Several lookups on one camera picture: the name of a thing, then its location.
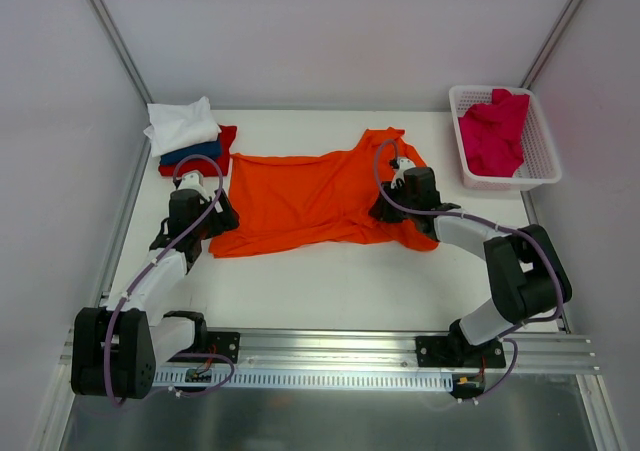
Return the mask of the orange t-shirt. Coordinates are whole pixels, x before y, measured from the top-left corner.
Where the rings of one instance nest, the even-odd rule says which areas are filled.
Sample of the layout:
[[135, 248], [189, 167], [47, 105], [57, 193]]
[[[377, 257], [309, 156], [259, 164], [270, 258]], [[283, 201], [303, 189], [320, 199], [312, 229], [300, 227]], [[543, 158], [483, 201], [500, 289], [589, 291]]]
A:
[[379, 196], [376, 183], [394, 175], [388, 162], [395, 154], [424, 163], [404, 134], [368, 129], [353, 149], [317, 157], [233, 154], [229, 200], [239, 225], [213, 238], [210, 253], [219, 259], [249, 257], [327, 241], [436, 249], [437, 242], [413, 223], [382, 223], [369, 214]]

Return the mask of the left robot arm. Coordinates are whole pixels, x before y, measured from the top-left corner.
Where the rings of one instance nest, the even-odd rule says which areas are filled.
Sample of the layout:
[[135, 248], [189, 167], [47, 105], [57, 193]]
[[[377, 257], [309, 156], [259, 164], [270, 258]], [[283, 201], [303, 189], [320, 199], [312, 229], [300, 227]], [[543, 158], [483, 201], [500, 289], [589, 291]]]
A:
[[84, 307], [75, 317], [70, 379], [75, 394], [106, 397], [119, 407], [146, 398], [157, 368], [173, 359], [233, 362], [209, 344], [202, 313], [163, 306], [204, 242], [238, 225], [224, 190], [212, 197], [200, 186], [171, 192], [168, 215], [137, 274], [105, 305]]

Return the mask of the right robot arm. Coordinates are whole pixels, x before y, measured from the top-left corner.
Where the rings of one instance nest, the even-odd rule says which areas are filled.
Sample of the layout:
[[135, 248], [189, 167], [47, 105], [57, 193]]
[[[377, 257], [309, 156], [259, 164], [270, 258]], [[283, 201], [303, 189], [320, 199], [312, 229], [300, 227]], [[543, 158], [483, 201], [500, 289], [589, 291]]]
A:
[[482, 259], [488, 273], [485, 303], [454, 321], [446, 335], [418, 339], [419, 365], [478, 367], [483, 359], [492, 367], [503, 365], [492, 354], [499, 339], [546, 313], [558, 317], [572, 297], [547, 231], [537, 224], [508, 228], [472, 216], [442, 201], [431, 168], [408, 158], [394, 158], [390, 166], [394, 176], [380, 182], [370, 216], [387, 224], [411, 221], [421, 235]]

